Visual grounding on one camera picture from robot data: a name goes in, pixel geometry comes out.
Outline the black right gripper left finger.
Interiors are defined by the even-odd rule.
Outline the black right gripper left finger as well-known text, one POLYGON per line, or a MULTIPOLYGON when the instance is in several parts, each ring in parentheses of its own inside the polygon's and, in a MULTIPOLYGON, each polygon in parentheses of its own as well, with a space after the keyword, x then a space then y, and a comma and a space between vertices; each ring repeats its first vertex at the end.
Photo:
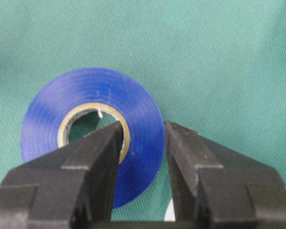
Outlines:
POLYGON ((122 125, 114 122, 11 169, 0 184, 0 229, 109 221, 122 142, 122 125))

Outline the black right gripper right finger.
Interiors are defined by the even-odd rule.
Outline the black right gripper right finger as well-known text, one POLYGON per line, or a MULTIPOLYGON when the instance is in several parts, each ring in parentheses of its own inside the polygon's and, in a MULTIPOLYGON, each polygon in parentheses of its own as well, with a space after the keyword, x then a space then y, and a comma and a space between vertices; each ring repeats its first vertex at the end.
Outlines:
POLYGON ((176 221, 286 229, 286 184, 276 169, 172 121, 165 130, 176 221))

